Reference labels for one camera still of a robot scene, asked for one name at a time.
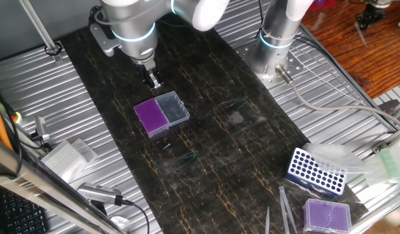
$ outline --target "clear plastic sheet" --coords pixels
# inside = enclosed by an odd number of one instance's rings
[[[374,168],[366,165],[342,145],[307,143],[303,150],[311,153],[319,167],[335,174],[372,174]]]

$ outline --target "clear plastic lid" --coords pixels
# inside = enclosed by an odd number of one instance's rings
[[[350,233],[351,217],[349,205],[308,199],[303,208],[305,231]]]
[[[189,119],[189,113],[176,93],[169,92],[133,107],[149,137]]]
[[[155,97],[155,100],[167,117],[169,127],[189,119],[189,113],[184,107],[184,103],[174,91]]]

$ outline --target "black cable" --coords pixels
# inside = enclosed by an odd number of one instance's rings
[[[172,27],[188,27],[188,25],[175,25],[175,24],[167,23],[167,22],[162,21],[162,20],[158,20],[158,21],[161,22],[161,23],[164,23],[166,25],[172,26]]]
[[[13,132],[15,134],[15,143],[12,145],[12,147],[13,147],[14,151],[16,153],[18,153],[18,155],[19,155],[18,169],[16,170],[16,176],[18,176],[19,173],[20,173],[20,169],[22,167],[22,160],[23,160],[23,158],[22,158],[22,146],[21,146],[21,143],[20,143],[18,129],[16,128],[16,123],[15,123],[15,121],[13,121],[13,119],[10,116],[10,113],[8,111],[8,105],[7,105],[7,103],[2,103],[2,105],[6,109],[6,112],[8,114],[8,118],[10,120],[10,123],[12,124]]]
[[[263,6],[262,6],[261,0],[258,0],[258,2],[259,2],[260,20],[261,20],[261,24],[262,24],[263,23]]]
[[[26,147],[28,147],[28,148],[31,148],[31,149],[34,149],[34,150],[39,150],[39,149],[42,149],[42,148],[44,147],[44,145],[40,145],[40,146],[31,146],[31,145],[29,145],[29,144],[27,144],[27,143],[25,143],[25,142],[23,142],[23,141],[20,141],[20,144],[23,144],[24,146],[26,146]]]
[[[18,168],[16,169],[16,173],[15,174],[6,173],[6,172],[0,172],[0,176],[16,178],[20,173],[20,170],[21,170],[21,167],[22,167],[22,162],[23,162],[22,147],[21,147],[21,143],[20,143],[20,139],[19,139],[19,133],[18,133],[18,130],[16,129],[16,124],[15,124],[15,122],[12,119],[12,116],[10,114],[10,110],[12,110],[12,108],[3,99],[2,99],[1,104],[4,106],[4,108],[6,110],[6,113],[7,113],[7,116],[9,118],[9,121],[10,121],[10,123],[12,125],[12,128],[13,128],[14,138],[12,139],[11,144],[12,144],[12,147],[13,147],[13,150],[15,151],[15,153],[17,153],[19,155],[19,159],[18,159]]]
[[[17,176],[9,172],[0,172],[0,177],[7,177],[9,179],[16,179]]]
[[[88,17],[88,26],[92,25],[93,23],[96,22],[96,20],[94,19],[94,15],[96,14],[96,12],[98,12],[99,10],[101,10],[101,6],[94,6],[91,8],[90,10],[90,15]]]
[[[296,35],[296,36],[295,36],[295,39],[296,39],[297,41],[300,41],[300,42],[302,42],[302,43],[305,43],[305,44],[307,44],[307,45],[309,45],[309,46],[312,46],[312,47],[318,49],[320,52],[322,52],[322,54],[324,54],[324,55],[331,61],[331,63],[333,63],[333,65],[335,65],[335,66],[340,70],[340,72],[342,72],[343,74],[345,74],[345,72],[342,70],[342,68],[341,68],[340,66],[338,66],[338,64],[337,64],[336,61],[331,57],[331,55],[328,54],[321,46],[317,45],[317,42],[315,42],[315,41],[313,41],[313,40],[311,40],[311,39],[309,39],[309,38],[307,38],[307,37],[305,37],[305,36],[301,36],[301,35]]]
[[[132,205],[132,206],[138,208],[143,213],[143,215],[145,216],[145,219],[146,219],[146,223],[148,225],[148,234],[149,234],[149,232],[150,232],[150,229],[149,229],[149,218],[148,218],[148,215],[146,215],[145,211],[142,209],[142,207],[136,205],[132,201],[127,201],[127,200],[122,200],[122,204],[123,205]]]
[[[360,1],[360,2],[354,2],[354,1],[351,1],[351,0],[347,0],[349,3],[351,3],[351,4],[364,4],[364,3],[367,3],[367,1]]]
[[[261,0],[258,0],[258,3],[259,3],[259,11],[260,11],[260,26],[259,26],[259,30],[258,30],[258,33],[256,33],[256,35],[255,35],[255,39],[258,39],[258,36],[259,36],[259,33],[260,33],[260,31],[261,31],[261,27],[262,27],[262,25],[263,25],[263,7],[262,7],[262,2],[261,2]]]

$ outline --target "perforated aluminum floor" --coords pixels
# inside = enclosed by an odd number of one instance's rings
[[[122,154],[110,135],[96,106],[65,51],[63,61],[55,64],[43,48],[0,62],[0,91],[5,100],[23,116],[21,126],[28,132],[35,130],[34,115],[44,116],[51,145],[63,140],[73,143],[84,140],[97,159],[71,186],[81,183],[115,187],[128,200],[141,206],[150,219],[151,233],[162,233],[142,192],[132,176]],[[109,216],[123,216],[131,220],[132,233],[146,233],[146,221],[135,207],[106,205]],[[80,229],[70,222],[47,213],[50,233],[75,233]]]
[[[263,0],[264,10],[268,2]],[[234,49],[241,49],[253,43],[259,24],[257,1],[236,0],[230,2],[216,30]],[[317,78],[307,69],[294,76],[297,88],[308,101],[321,106],[355,104],[358,101],[366,105],[373,103],[353,84],[348,74],[338,72],[320,53],[296,42],[292,46],[291,52],[323,78]],[[137,201],[145,208],[150,217],[151,233],[162,233],[65,51],[62,56],[64,62],[55,64],[43,48],[39,48],[0,62],[3,96],[23,114],[22,126],[27,131],[34,130],[33,116],[42,115],[47,120],[51,144],[81,138],[99,155],[93,165],[72,183],[73,187],[91,182],[120,189],[127,199]],[[310,110],[303,107],[283,83],[272,86],[269,92],[312,142],[343,144],[352,148],[359,158],[368,160],[373,155],[370,147],[388,136],[387,123],[370,112]],[[384,203],[390,194],[400,190],[400,185],[368,188],[363,176],[349,176],[347,184],[370,211]],[[107,207],[107,212],[130,218],[133,233],[146,232],[144,217],[136,209],[111,205]],[[51,233],[80,231],[53,214],[48,213],[48,216]]]

